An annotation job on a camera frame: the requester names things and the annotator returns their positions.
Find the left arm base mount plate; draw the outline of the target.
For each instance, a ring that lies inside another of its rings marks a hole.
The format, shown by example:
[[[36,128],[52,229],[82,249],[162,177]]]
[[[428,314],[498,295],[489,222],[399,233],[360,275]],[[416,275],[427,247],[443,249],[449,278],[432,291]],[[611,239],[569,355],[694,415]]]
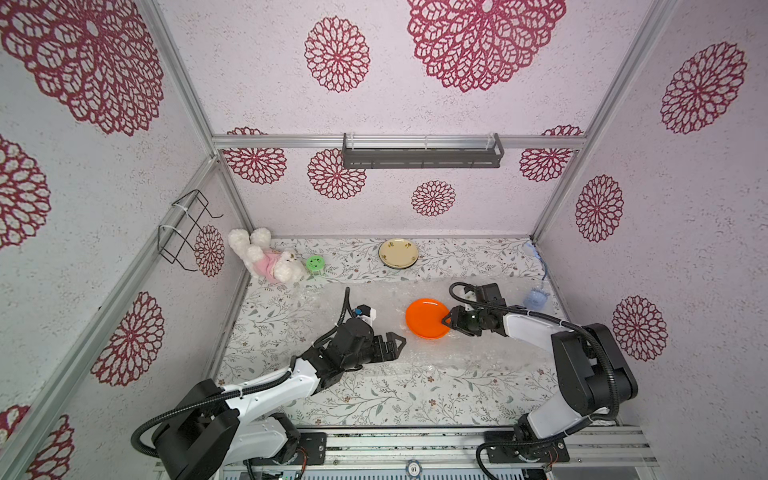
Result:
[[[288,465],[319,466],[325,463],[328,436],[325,432],[303,432],[296,439],[290,439],[286,444],[286,452],[290,453]]]

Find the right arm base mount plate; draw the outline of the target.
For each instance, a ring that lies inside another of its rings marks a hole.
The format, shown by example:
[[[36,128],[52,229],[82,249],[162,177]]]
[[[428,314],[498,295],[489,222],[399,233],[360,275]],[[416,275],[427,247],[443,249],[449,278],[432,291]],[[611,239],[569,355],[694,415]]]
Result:
[[[562,440],[551,443],[541,443],[532,446],[521,446],[521,443],[531,442],[531,439],[516,438],[511,430],[486,431],[484,442],[492,443],[486,450],[491,464],[502,463],[561,463],[570,460],[570,454]]]

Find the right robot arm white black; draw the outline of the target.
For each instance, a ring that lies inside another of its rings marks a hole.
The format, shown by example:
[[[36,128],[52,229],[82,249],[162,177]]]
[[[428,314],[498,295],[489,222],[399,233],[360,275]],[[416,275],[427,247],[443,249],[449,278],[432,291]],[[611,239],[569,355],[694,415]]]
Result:
[[[557,392],[512,429],[484,437],[475,460],[488,479],[496,476],[483,457],[501,455],[514,462],[543,461],[552,466],[565,452],[565,439],[597,421],[613,421],[639,386],[610,329],[559,319],[522,305],[508,305],[496,283],[454,282],[449,295],[460,304],[441,320],[470,337],[485,331],[523,341],[554,359]]]

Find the green round toy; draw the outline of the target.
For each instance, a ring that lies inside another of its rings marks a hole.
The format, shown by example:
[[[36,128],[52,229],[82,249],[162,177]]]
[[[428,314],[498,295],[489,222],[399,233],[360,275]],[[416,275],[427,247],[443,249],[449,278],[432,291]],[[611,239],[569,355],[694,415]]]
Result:
[[[306,260],[306,268],[311,274],[319,274],[325,265],[325,259],[321,255],[312,255]]]

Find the clear bubble wrap sheet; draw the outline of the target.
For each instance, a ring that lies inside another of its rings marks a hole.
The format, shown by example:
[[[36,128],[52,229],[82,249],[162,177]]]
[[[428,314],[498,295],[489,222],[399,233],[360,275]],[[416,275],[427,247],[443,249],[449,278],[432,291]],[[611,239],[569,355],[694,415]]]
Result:
[[[406,338],[401,356],[348,373],[338,384],[289,405],[309,423],[494,423],[534,409],[556,389],[551,358],[542,350],[493,333],[471,338],[454,331],[424,339],[406,325],[419,299],[452,306],[447,280],[367,282],[353,286],[353,304],[374,307],[377,332]]]

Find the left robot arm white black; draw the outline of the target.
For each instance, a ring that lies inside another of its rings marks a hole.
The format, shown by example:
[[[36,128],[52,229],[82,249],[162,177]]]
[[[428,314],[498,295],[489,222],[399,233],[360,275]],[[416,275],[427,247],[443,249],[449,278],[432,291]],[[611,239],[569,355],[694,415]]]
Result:
[[[250,460],[285,464],[301,434],[280,407],[309,398],[368,364],[395,361],[407,340],[378,335],[374,309],[348,301],[333,327],[287,367],[240,384],[198,382],[177,406],[137,427],[134,450],[161,461],[171,479],[210,479],[224,465]]]

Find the orange plate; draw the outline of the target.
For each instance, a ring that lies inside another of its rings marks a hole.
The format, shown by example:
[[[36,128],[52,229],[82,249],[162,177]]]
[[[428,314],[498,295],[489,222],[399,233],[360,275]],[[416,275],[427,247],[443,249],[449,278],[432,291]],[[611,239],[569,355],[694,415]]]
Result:
[[[450,310],[441,302],[434,299],[418,299],[410,304],[405,312],[408,329],[416,336],[436,340],[450,332],[450,328],[442,323],[450,316]]]

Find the white plush bunny pink dress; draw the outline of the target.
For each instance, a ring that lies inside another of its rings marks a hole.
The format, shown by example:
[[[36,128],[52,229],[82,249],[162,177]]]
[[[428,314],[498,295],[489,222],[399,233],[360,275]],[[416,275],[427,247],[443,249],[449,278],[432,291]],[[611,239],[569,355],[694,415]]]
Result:
[[[248,272],[255,278],[263,278],[273,284],[294,284],[304,280],[308,271],[293,250],[276,250],[272,247],[272,234],[261,227],[248,232],[233,229],[227,237],[228,244],[240,258]]]

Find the yellow plate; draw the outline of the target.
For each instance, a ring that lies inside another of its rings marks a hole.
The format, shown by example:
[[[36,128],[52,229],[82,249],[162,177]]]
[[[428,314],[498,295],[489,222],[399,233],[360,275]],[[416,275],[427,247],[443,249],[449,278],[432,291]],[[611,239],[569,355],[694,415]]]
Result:
[[[379,246],[378,256],[387,267],[408,269],[418,261],[419,249],[413,241],[401,238],[390,239]]]

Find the aluminium front rail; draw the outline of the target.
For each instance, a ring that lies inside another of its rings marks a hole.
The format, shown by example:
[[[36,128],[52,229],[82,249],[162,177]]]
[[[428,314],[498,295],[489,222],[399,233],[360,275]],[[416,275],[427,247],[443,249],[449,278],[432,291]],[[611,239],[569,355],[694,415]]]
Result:
[[[417,462],[421,472],[436,470],[481,471],[475,460],[475,449],[484,442],[486,431],[510,430],[507,427],[320,427],[299,428],[303,432],[325,432],[328,436],[326,459],[323,465],[308,466],[310,470],[397,470],[404,473],[408,465]],[[502,463],[491,464],[488,456],[483,460],[497,477],[506,470],[559,471],[575,468],[657,468],[659,463],[643,432],[638,427],[592,426],[565,439],[570,454],[568,462],[555,463]],[[213,466],[194,473],[192,479],[214,479],[228,469],[244,469],[244,462],[252,466],[280,472],[299,471],[302,466],[288,465],[269,457],[257,458],[256,448],[235,442],[236,452]]]

